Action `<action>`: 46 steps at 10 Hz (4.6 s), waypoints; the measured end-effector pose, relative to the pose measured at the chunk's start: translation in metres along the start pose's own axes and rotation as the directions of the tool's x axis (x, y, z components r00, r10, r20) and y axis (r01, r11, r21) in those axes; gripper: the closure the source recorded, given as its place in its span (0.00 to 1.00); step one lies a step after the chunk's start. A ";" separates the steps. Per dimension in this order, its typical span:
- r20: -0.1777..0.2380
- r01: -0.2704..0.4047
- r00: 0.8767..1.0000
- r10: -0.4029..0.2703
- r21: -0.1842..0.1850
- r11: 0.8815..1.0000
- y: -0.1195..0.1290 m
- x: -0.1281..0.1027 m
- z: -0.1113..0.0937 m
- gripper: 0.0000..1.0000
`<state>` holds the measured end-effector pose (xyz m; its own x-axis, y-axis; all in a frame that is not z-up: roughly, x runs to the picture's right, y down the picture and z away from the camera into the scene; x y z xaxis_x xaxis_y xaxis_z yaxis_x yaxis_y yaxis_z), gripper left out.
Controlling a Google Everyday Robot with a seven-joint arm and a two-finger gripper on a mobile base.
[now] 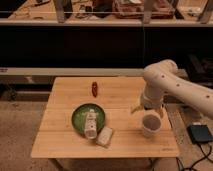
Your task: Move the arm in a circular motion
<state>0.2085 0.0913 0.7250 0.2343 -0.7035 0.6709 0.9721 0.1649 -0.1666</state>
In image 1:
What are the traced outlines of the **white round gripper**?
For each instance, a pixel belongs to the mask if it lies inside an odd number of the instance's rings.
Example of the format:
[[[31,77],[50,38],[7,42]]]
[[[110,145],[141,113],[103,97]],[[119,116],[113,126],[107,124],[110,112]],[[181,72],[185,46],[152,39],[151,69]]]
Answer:
[[[161,126],[161,118],[154,112],[146,113],[141,119],[141,131],[146,138],[155,136]]]

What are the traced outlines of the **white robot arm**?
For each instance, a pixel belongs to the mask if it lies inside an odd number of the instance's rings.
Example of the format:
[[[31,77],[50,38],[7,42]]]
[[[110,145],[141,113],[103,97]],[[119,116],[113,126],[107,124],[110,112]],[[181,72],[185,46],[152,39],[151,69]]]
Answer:
[[[213,90],[182,79],[177,72],[177,64],[170,59],[150,64],[142,71],[145,87],[139,105],[131,113],[143,111],[141,133],[146,138],[154,137],[162,128],[163,115],[157,110],[162,107],[166,93],[213,120]]]

